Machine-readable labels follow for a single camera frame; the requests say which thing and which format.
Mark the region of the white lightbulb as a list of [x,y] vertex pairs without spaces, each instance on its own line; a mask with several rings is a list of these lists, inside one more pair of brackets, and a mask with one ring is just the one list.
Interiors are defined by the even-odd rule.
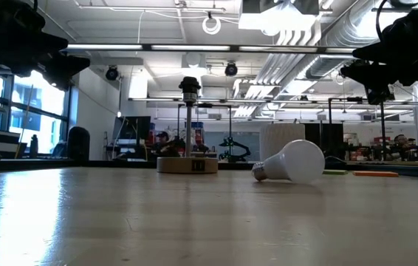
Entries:
[[307,184],[319,179],[325,169],[321,149],[308,140],[289,142],[277,154],[253,165],[252,175],[257,181],[288,180]]

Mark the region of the wooden base lamp stand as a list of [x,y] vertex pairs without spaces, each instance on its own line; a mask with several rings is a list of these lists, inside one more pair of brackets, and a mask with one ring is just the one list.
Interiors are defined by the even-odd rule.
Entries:
[[198,100],[198,91],[201,86],[197,78],[186,76],[179,84],[179,88],[182,90],[182,101],[186,106],[185,155],[183,157],[159,157],[157,172],[163,174],[216,174],[219,170],[217,159],[191,155],[192,111]]

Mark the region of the black ceiling light bar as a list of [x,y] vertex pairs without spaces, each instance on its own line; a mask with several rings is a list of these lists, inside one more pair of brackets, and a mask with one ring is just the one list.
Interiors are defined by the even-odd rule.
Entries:
[[69,44],[66,51],[129,51],[129,52],[234,52],[315,55],[351,55],[354,47],[321,46],[244,46],[202,44]]

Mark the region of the person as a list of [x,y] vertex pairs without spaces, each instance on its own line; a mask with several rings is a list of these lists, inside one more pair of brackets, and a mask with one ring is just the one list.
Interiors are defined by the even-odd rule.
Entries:
[[167,132],[160,132],[156,135],[156,143],[153,145],[152,152],[157,157],[178,157],[177,147],[169,140]]
[[390,155],[393,160],[407,161],[410,159],[413,151],[418,151],[418,146],[410,144],[404,134],[399,134],[394,138],[394,144],[390,148]]

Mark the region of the black display panel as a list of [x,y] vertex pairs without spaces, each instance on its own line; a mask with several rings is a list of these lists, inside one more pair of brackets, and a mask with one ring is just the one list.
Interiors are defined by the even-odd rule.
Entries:
[[321,148],[325,156],[345,158],[343,124],[304,123],[305,138]]

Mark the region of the black rounded bin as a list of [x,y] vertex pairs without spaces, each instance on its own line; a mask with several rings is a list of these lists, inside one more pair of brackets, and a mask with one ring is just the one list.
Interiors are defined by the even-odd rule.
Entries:
[[69,130],[67,156],[71,160],[87,161],[89,159],[90,134],[79,126]]

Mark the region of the black computer monitor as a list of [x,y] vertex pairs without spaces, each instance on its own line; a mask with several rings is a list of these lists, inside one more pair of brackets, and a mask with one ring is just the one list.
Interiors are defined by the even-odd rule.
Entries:
[[147,139],[151,128],[150,116],[116,117],[112,138],[115,139]]

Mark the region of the orange sticky note pad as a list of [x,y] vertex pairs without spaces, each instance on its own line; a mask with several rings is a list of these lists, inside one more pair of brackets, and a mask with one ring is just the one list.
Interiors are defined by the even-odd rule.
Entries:
[[353,171],[353,175],[362,177],[398,177],[399,174],[392,171]]

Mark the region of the white textured pen cup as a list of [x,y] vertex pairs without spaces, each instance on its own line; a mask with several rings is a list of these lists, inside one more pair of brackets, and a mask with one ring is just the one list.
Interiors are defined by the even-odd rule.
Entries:
[[305,126],[294,123],[272,123],[259,132],[260,161],[277,154],[294,140],[305,140]]

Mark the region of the silver ceiling air duct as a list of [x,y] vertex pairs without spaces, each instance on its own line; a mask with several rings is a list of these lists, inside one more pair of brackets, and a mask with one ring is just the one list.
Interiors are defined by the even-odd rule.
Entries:
[[[321,39],[322,46],[363,47],[378,40],[375,29],[376,13],[372,9],[380,0],[359,0],[346,15]],[[344,58],[317,57],[306,70],[307,79],[318,80],[342,65]]]

